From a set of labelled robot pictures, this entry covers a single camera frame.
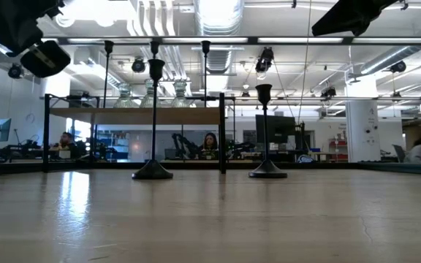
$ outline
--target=clear glass bottle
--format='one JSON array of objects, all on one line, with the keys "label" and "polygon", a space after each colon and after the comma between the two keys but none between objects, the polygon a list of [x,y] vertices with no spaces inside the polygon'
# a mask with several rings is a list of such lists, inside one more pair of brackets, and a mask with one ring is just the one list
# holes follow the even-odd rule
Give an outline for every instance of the clear glass bottle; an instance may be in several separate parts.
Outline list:
[{"label": "clear glass bottle", "polygon": [[116,100],[113,107],[128,108],[134,107],[134,102],[131,99],[131,86],[128,83],[122,83],[119,86],[120,97]]},{"label": "clear glass bottle", "polygon": [[[143,97],[139,107],[153,107],[153,80],[148,79],[145,81],[145,89],[147,94]],[[160,101],[157,99],[157,107],[160,107]]]},{"label": "clear glass bottle", "polygon": [[189,107],[188,101],[186,101],[186,98],[184,97],[186,85],[186,81],[184,80],[177,80],[173,83],[176,97],[172,101],[172,107]]}]

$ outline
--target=ceiling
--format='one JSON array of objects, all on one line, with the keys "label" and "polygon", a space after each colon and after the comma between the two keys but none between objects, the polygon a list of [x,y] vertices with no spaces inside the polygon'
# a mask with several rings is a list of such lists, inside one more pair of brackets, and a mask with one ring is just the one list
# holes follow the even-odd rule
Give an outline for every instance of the ceiling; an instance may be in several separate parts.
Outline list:
[{"label": "ceiling", "polygon": [[[173,2],[175,32],[179,36],[196,35],[195,14],[193,1],[175,0]],[[336,1],[297,1],[297,8],[292,9],[289,1],[245,1],[243,21],[241,23],[241,36],[306,36],[311,35],[310,27],[318,21],[326,10]],[[409,1],[409,8],[401,11],[402,4],[395,4],[383,11],[362,37],[408,37],[416,36],[421,31],[421,1]],[[131,36],[126,29],[126,21],[118,20],[111,27],[101,27],[94,20],[77,20],[68,28],[60,27],[56,22],[47,18],[39,21],[40,28],[46,37],[119,37]],[[349,32],[335,34],[337,36],[351,36]],[[93,52],[103,52],[102,47],[79,47],[90,49]],[[191,50],[191,46],[180,46],[181,60],[183,61],[187,77],[191,80],[193,94],[202,94],[202,76],[200,52]],[[275,46],[273,47],[275,63],[268,71],[264,80],[258,80],[253,65],[262,52],[262,45],[241,46],[244,50],[235,51],[232,60],[232,76],[229,78],[225,91],[228,96],[240,96],[244,83],[249,84],[249,92],[256,95],[252,88],[257,84],[270,83],[273,85],[272,95],[283,96],[311,96],[320,95],[321,90],[327,87],[327,83],[318,85],[327,77],[336,73],[336,70],[347,70],[350,65],[361,65],[371,59],[387,52],[390,46]],[[144,80],[148,78],[146,72],[133,73],[131,70],[134,57],[143,56],[138,46],[116,46],[111,60],[110,70],[122,81],[131,83],[135,87],[135,95],[143,95]],[[379,95],[388,95],[392,90],[408,87],[421,83],[421,69],[413,70],[421,66],[421,51],[404,59],[407,64],[406,72],[396,74],[392,81],[391,74],[379,72],[376,74],[376,84]],[[71,72],[75,75],[76,83],[72,90],[87,90],[91,94],[103,94],[103,79],[100,76],[88,72]],[[331,76],[331,85],[337,89],[338,96],[344,93],[344,73],[337,72]],[[421,87],[403,96],[421,96]],[[415,105],[418,102],[405,103]]]}]

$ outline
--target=table surface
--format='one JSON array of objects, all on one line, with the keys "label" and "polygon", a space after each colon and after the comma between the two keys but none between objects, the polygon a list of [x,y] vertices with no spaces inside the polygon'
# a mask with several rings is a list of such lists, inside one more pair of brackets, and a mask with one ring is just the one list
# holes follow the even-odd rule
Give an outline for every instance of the table surface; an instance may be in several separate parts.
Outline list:
[{"label": "table surface", "polygon": [[421,262],[421,175],[0,176],[0,262]]}]

